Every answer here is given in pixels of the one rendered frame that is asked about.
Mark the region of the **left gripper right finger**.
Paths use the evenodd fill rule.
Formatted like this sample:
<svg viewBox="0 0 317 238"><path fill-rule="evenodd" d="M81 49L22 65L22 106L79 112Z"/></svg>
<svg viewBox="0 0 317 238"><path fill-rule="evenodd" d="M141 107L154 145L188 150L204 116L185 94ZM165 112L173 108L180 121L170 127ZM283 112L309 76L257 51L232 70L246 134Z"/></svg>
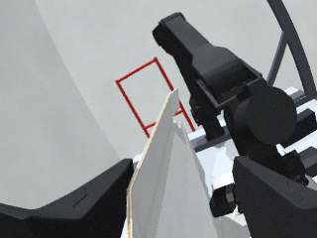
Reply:
<svg viewBox="0 0 317 238"><path fill-rule="evenodd" d="M317 190L244 156L232 175L252 238L317 238Z"/></svg>

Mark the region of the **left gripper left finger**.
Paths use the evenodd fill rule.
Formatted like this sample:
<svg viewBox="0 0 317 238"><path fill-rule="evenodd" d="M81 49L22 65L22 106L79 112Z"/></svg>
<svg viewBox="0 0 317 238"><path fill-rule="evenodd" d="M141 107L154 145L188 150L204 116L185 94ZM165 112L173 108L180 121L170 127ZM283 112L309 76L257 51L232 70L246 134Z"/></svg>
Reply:
<svg viewBox="0 0 317 238"><path fill-rule="evenodd" d="M121 238L132 159L37 209L0 203L0 238Z"/></svg>

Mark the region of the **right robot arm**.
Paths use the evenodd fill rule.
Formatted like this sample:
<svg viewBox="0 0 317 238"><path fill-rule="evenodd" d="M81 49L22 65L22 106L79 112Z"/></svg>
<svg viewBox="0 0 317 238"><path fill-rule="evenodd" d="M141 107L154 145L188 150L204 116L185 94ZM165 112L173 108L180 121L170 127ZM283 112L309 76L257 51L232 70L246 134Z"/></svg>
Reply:
<svg viewBox="0 0 317 238"><path fill-rule="evenodd" d="M297 111L293 99L280 88L266 86L260 72L227 48L210 44L181 12L161 19L152 32L158 46L162 45L178 66L190 92L190 112L208 135L206 141L225 135L217 118L223 110L236 148L252 142L271 145L266 148L267 156L257 161L253 156L248 159L301 181L305 171L297 151L282 156L275 146L285 142L295 129Z"/></svg>

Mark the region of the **black metal frame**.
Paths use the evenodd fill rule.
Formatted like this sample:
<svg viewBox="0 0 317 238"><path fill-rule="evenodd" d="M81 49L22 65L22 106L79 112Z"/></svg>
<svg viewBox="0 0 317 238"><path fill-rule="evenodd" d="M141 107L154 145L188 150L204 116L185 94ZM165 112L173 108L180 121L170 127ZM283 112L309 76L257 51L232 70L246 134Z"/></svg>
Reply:
<svg viewBox="0 0 317 238"><path fill-rule="evenodd" d="M282 30L276 53L266 79L266 86L273 86L285 52L286 45L288 45L296 64L304 93L308 96L308 100L311 101L317 97L317 90L305 51L303 50L295 27L282 0L266 1L269 4Z"/></svg>

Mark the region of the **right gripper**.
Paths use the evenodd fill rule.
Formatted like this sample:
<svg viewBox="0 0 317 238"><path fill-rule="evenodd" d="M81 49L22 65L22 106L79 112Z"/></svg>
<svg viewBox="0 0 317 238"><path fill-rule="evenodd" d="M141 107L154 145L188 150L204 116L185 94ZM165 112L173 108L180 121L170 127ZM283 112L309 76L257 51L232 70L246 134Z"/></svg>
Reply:
<svg viewBox="0 0 317 238"><path fill-rule="evenodd" d="M266 148L271 145L251 143L247 146L236 148L239 156L249 157L253 156L254 160L257 161L267 156ZM309 177L317 176L317 149L310 146L309 148L298 153L301 162L304 167L305 173ZM302 185L308 185L309 180L304 176L298 183ZM238 206L238 212L243 213L240 202L237 197L237 192L234 183L221 186L214 189L211 200L209 202L210 210L213 217L221 217L230 213L233 213L235 208Z"/></svg>

